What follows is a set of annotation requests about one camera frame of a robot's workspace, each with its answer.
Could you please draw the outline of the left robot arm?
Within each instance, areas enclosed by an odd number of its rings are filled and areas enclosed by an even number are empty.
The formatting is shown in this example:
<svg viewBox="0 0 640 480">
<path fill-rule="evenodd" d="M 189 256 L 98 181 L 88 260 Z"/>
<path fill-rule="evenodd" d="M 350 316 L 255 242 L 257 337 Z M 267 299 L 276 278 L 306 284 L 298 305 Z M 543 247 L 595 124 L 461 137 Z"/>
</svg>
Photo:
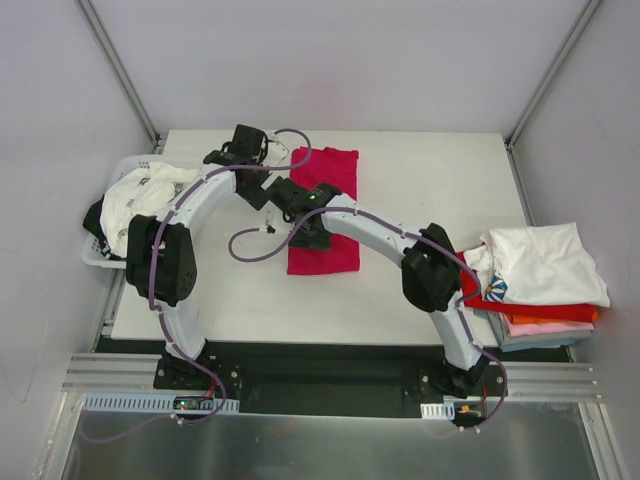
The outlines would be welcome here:
<svg viewBox="0 0 640 480">
<path fill-rule="evenodd" d="M 146 298 L 160 322 L 165 350 L 179 362 L 177 377 L 192 389 L 205 386 L 212 366 L 201 355 L 206 339 L 192 293 L 197 281 L 193 239 L 226 200 L 243 198 L 253 209 L 267 203 L 263 166 L 270 140 L 254 127 L 237 125 L 230 141 L 209 153 L 193 180 L 154 214 L 137 214 L 129 223 L 126 280 Z"/>
</svg>

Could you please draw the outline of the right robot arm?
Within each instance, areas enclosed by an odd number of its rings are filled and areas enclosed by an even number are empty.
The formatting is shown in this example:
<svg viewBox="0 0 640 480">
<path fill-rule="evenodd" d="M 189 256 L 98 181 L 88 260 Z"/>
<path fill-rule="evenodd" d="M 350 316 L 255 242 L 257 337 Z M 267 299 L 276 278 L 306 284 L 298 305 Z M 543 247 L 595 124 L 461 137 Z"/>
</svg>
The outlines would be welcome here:
<svg viewBox="0 0 640 480">
<path fill-rule="evenodd" d="M 337 234 L 379 253 L 401 271 L 402 292 L 415 308 L 429 314 L 442 341 L 444 360 L 427 369 L 432 388 L 465 398 L 485 383 L 489 360 L 463 311 L 462 265 L 446 231 L 432 223 L 406 227 L 359 208 L 338 188 L 320 183 L 311 190 L 277 178 L 269 200 L 294 225 L 289 244 L 327 248 Z"/>
</svg>

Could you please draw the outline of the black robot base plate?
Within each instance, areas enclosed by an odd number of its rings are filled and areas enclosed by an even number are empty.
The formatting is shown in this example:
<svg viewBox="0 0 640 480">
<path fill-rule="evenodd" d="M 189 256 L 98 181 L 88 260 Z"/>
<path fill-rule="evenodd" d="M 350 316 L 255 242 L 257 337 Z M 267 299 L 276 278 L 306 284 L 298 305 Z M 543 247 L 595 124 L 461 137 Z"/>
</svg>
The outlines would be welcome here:
<svg viewBox="0 0 640 480">
<path fill-rule="evenodd" d="M 408 419 L 446 397 L 499 398 L 507 377 L 487 358 L 470 373 L 446 366 L 438 346 L 243 343 L 210 341 L 191 366 L 162 354 L 157 390 L 204 391 L 215 374 L 217 397 L 241 412 Z"/>
</svg>

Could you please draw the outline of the magenta t-shirt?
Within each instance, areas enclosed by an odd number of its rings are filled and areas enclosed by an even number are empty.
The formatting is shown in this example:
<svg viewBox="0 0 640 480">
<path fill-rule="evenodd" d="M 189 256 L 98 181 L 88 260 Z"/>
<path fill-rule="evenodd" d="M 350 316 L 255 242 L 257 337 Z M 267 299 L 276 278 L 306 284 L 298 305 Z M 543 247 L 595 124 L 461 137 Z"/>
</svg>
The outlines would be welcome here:
<svg viewBox="0 0 640 480">
<path fill-rule="evenodd" d="M 328 183 L 356 199 L 358 160 L 357 150 L 343 151 L 331 147 L 314 149 L 310 160 L 302 167 L 293 169 L 290 178 L 306 189 L 312 189 L 319 183 Z M 290 247 L 287 274 L 318 276 L 357 272 L 360 264 L 359 243 L 341 235 L 333 235 L 329 251 Z"/>
</svg>

